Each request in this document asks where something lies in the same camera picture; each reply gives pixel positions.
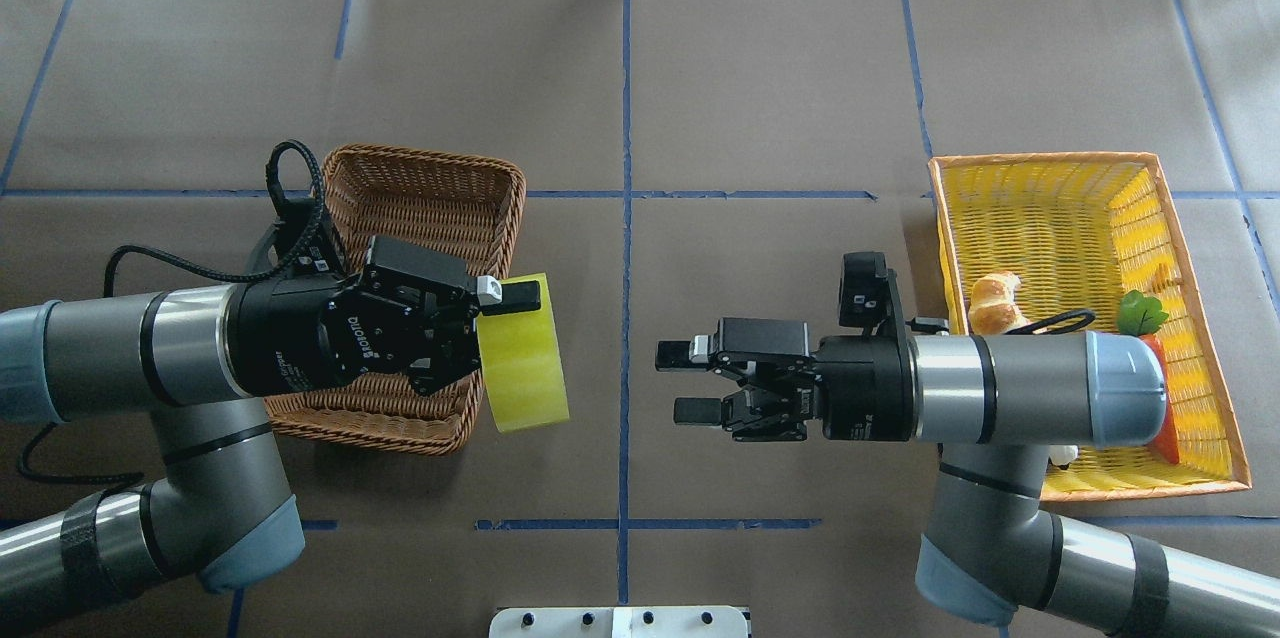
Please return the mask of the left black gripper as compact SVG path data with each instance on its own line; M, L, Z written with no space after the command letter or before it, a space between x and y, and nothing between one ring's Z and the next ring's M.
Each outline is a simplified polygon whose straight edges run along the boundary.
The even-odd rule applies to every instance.
M364 268L236 290L227 318L237 384L269 397L403 375L421 396L480 368L474 320L541 309L536 278L468 274L465 260L376 236Z

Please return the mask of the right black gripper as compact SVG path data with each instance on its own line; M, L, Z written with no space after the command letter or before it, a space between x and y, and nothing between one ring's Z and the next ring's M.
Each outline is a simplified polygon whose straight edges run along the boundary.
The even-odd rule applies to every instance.
M730 318L712 336L660 339L658 372L716 372L739 387L724 398L677 397L673 423L719 427L737 442L804 441L819 421L827 439L905 442L914 429L913 359L904 322L810 346L805 322Z

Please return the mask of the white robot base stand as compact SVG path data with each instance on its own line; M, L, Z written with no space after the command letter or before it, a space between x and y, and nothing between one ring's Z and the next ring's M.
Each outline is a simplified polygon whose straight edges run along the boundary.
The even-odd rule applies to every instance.
M731 605L508 607L489 637L751 637L748 609Z

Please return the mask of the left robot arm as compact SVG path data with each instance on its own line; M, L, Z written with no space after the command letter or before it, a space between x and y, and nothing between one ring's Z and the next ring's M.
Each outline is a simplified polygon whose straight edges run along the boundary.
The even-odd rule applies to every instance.
M3 533L3 634L111 609L177 579L212 594L288 569L300 501L270 397L394 377L430 395L486 370L485 318L547 305L535 279L475 275L378 236L356 272L223 281L3 314L3 420L145 424L155 478L118 477Z

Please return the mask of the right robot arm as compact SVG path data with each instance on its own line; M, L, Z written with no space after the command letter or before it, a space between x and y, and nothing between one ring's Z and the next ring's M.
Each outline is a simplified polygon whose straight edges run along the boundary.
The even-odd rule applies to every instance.
M724 318L658 343L659 372L709 372L737 389L681 397L680 425L737 442L937 445L938 477L916 560L918 592L970 623L1033 609L1108 637L1275 637L1277 580L1046 510L1059 446L1140 447L1164 423L1164 373L1139 339L913 334L882 320L810 341L806 324Z

